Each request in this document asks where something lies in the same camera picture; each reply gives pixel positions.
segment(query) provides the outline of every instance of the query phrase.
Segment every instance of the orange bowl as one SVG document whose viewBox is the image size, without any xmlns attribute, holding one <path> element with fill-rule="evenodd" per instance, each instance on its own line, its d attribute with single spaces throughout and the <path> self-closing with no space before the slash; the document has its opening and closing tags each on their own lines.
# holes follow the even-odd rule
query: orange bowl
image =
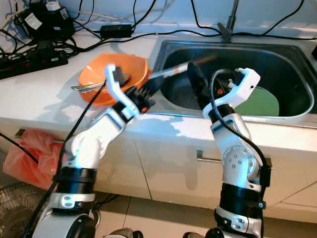
<svg viewBox="0 0 317 238">
<path fill-rule="evenodd" d="M 79 85 L 83 86 L 103 82 L 105 80 L 104 69 L 109 63 L 121 67 L 123 73 L 130 74 L 127 84 L 121 87 L 123 92 L 132 86 L 136 86 L 138 89 L 141 88 L 151 74 L 145 58 L 123 54 L 102 54 L 84 68 L 78 78 Z M 97 92 L 98 89 L 88 93 L 80 93 L 80 96 L 86 102 L 90 102 Z M 112 106 L 114 103 L 115 101 L 107 92 L 107 88 L 104 88 L 93 105 Z"/>
</svg>

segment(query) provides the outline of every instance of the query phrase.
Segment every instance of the cabinet handle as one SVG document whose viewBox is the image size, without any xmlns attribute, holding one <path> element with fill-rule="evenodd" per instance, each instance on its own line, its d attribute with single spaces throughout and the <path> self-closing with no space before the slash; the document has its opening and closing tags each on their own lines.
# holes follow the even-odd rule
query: cabinet handle
<svg viewBox="0 0 317 238">
<path fill-rule="evenodd" d="M 200 161 L 200 162 L 221 163 L 221 160 L 203 157 L 203 151 L 202 151 L 202 150 L 197 150 L 197 161 Z"/>
<path fill-rule="evenodd" d="M 14 135 L 14 138 L 22 139 L 23 132 L 25 132 L 24 129 L 19 129 L 18 132 Z M 62 144 L 64 143 L 64 140 L 53 140 L 53 142 L 57 144 Z"/>
</svg>

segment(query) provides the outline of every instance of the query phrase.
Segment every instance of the floor tile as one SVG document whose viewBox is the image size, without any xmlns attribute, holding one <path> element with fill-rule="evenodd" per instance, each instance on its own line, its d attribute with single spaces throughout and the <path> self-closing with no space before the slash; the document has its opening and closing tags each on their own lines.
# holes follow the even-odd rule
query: floor tile
<svg viewBox="0 0 317 238">
<path fill-rule="evenodd" d="M 215 221 L 212 210 L 133 197 L 124 226 L 145 238 L 182 238 L 189 231 L 204 235 Z"/>
<path fill-rule="evenodd" d="M 316 238 L 317 224 L 286 221 L 274 218 L 264 219 L 266 238 Z"/>
<path fill-rule="evenodd" d="M 103 201 L 107 193 L 96 193 L 96 200 Z M 130 197 L 119 196 L 114 201 L 100 208 L 101 221 L 96 230 L 95 238 L 102 238 L 109 233 L 121 229 L 128 209 Z"/>
<path fill-rule="evenodd" d="M 131 198 L 124 226 L 145 238 L 182 238 L 189 231 L 205 235 L 216 223 L 213 210 Z M 317 224 L 265 218 L 265 237 L 316 238 Z"/>
</svg>

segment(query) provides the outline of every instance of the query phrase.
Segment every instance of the sink basin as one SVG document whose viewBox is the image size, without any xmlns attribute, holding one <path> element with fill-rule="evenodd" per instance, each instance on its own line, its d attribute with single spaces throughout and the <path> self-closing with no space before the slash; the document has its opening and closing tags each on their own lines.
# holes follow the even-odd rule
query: sink basin
<svg viewBox="0 0 317 238">
<path fill-rule="evenodd" d="M 317 74 L 297 46 L 164 41 L 154 71 L 211 54 L 218 55 L 219 59 L 202 65 L 208 77 L 218 69 L 238 67 L 252 68 L 261 76 L 258 86 L 272 93 L 279 102 L 279 116 L 275 119 L 317 113 Z M 169 112 L 172 105 L 175 105 L 173 113 L 182 111 L 183 116 L 184 112 L 185 116 L 197 116 L 201 111 L 187 73 L 170 77 L 162 86 L 161 94 L 169 102 L 166 107 Z M 160 110 L 157 113 L 164 114 L 164 107 Z"/>
</svg>

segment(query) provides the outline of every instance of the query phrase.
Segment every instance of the power adapter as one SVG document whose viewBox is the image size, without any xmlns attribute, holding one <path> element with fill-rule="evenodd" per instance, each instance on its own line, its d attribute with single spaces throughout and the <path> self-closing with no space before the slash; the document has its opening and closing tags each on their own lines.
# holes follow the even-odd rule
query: power adapter
<svg viewBox="0 0 317 238">
<path fill-rule="evenodd" d="M 105 25 L 100 28 L 101 38 L 127 38 L 131 37 L 132 25 L 122 24 L 122 25 Z"/>
</svg>

